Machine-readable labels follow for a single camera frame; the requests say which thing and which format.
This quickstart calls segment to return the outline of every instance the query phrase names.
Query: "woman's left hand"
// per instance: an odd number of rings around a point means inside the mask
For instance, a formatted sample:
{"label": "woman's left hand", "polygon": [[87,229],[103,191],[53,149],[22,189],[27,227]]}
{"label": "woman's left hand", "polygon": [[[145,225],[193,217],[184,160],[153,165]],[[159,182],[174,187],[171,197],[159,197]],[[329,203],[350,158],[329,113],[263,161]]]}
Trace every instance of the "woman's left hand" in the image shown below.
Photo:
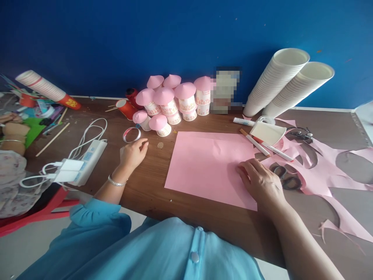
{"label": "woman's left hand", "polygon": [[146,141],[147,138],[141,138],[120,149],[120,165],[123,168],[132,172],[139,166],[148,150],[149,142]]}

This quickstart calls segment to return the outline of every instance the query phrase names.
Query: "power strip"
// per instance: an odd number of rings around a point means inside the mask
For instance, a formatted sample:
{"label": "power strip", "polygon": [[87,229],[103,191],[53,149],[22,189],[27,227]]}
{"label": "power strip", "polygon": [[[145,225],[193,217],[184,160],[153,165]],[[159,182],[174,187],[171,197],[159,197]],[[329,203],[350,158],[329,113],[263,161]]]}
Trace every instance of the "power strip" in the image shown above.
{"label": "power strip", "polygon": [[94,167],[100,159],[103,151],[105,150],[107,143],[105,141],[93,140],[83,158],[81,159],[84,163],[80,169],[75,180],[69,182],[70,184],[80,187],[86,184],[89,176],[91,175]]}

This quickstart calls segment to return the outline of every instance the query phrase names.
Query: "light blue blouse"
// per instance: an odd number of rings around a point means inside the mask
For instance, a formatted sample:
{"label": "light blue blouse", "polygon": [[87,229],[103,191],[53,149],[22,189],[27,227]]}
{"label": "light blue blouse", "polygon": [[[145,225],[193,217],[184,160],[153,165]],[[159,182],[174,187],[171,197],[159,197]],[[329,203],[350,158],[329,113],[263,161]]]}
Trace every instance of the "light blue blouse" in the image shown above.
{"label": "light blue blouse", "polygon": [[129,233],[119,210],[96,199],[73,207],[69,227],[17,279],[264,279],[254,258],[212,232],[169,218]]}

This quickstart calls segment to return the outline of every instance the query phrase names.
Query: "clear tape roll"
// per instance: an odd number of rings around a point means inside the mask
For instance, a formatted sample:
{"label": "clear tape roll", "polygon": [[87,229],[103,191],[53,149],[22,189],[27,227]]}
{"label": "clear tape roll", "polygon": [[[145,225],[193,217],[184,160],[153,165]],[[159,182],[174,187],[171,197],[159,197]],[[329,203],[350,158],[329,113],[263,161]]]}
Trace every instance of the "clear tape roll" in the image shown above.
{"label": "clear tape roll", "polygon": [[276,124],[276,121],[274,118],[271,118],[266,115],[261,116],[257,121],[262,122],[262,123],[268,123],[268,124]]}

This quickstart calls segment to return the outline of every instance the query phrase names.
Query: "bracelet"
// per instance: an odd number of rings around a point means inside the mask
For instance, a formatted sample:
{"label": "bracelet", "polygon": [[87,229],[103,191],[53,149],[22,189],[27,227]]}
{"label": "bracelet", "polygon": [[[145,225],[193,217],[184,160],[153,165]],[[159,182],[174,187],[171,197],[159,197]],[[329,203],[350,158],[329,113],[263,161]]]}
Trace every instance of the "bracelet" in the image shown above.
{"label": "bracelet", "polygon": [[112,177],[111,177],[111,175],[109,175],[109,177],[108,177],[108,181],[109,181],[111,184],[113,184],[113,185],[115,185],[115,186],[117,186],[117,187],[122,187],[122,186],[125,185],[125,183],[124,183],[124,184],[120,184],[120,183],[114,182],[113,179],[112,179]]}

